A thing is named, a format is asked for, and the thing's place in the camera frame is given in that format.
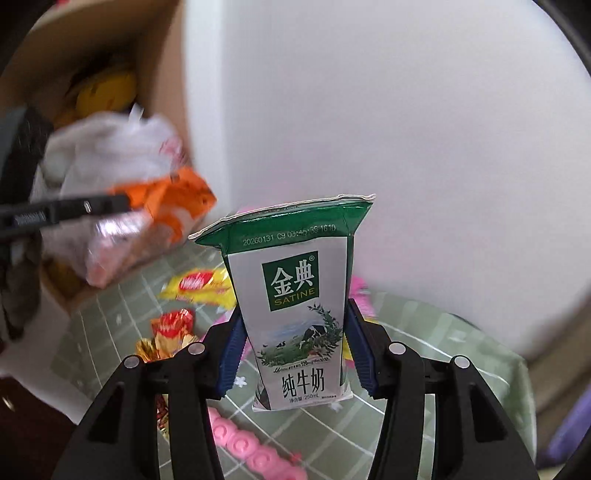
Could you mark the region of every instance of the snack package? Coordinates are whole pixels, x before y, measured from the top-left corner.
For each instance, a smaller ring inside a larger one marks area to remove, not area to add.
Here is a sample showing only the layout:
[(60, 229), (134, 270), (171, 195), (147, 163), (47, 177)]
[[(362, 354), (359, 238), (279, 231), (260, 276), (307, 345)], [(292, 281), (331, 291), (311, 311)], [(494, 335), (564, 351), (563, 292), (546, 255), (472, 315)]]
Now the snack package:
[[(142, 338), (135, 344), (135, 353), (144, 362), (155, 362), (171, 358), (179, 350), (199, 337), (193, 334), (194, 315), (187, 309), (163, 313), (159, 318), (150, 320), (154, 338)], [(168, 440), (168, 395), (156, 395), (156, 421), (158, 430)]]
[(232, 310), (236, 306), (232, 281), (225, 268), (194, 268), (177, 275), (170, 279), (159, 296), (168, 300), (219, 305), (226, 310)]

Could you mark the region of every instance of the black tongs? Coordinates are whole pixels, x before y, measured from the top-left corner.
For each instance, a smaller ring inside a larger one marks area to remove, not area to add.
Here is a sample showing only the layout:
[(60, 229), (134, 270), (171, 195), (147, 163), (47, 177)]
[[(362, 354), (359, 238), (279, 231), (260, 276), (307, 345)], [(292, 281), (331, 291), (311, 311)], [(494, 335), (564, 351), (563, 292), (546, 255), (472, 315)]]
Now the black tongs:
[(0, 242), (26, 236), (67, 220), (128, 211), (129, 198), (124, 194), (0, 205)]

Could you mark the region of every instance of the yellow candy wrapper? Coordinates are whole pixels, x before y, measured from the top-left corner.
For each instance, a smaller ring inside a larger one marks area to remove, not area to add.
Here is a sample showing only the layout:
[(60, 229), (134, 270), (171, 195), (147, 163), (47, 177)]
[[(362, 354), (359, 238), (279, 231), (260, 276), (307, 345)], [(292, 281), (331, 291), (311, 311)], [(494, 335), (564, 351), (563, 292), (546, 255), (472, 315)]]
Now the yellow candy wrapper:
[(194, 268), (173, 277), (160, 292), (160, 297), (167, 300), (219, 305), (226, 310), (236, 306), (232, 281), (225, 268)]

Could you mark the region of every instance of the pink toy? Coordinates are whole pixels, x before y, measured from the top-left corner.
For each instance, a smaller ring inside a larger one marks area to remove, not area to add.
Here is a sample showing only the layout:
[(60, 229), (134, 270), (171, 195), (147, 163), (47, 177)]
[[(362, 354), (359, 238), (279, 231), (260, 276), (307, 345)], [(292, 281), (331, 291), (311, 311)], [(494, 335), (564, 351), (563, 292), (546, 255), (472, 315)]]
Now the pink toy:
[(213, 440), (218, 447), (225, 447), (239, 460), (246, 461), (246, 466), (265, 480), (308, 480), (306, 471), (279, 457), (277, 450), (261, 445), (251, 432), (238, 430), (229, 419), (208, 407), (209, 421), (212, 424)]
[(287, 472), (291, 468), (291, 463), (283, 458), (279, 458), (272, 468), (269, 468), (265, 473), (262, 474), (265, 480), (275, 480), (276, 478), (282, 478), (281, 474)]
[(238, 430), (226, 443), (226, 450), (239, 460), (246, 460), (261, 446), (251, 432)]
[(255, 473), (266, 475), (275, 471), (279, 462), (279, 454), (274, 448), (261, 445), (247, 460), (246, 466)]
[(218, 417), (212, 424), (213, 441), (218, 447), (225, 447), (228, 440), (238, 431), (231, 420)]
[(368, 286), (365, 284), (363, 278), (351, 275), (349, 297), (354, 299), (355, 303), (359, 307), (361, 315), (364, 317), (376, 317), (374, 306), (371, 305)]
[(308, 475), (306, 475), (304, 469), (298, 466), (290, 465), (289, 467), (281, 470), (276, 476), (272, 478), (272, 480), (308, 480)]
[(209, 414), (209, 423), (211, 423), (212, 425), (213, 422), (221, 416), (219, 412), (213, 407), (207, 407), (207, 413)]

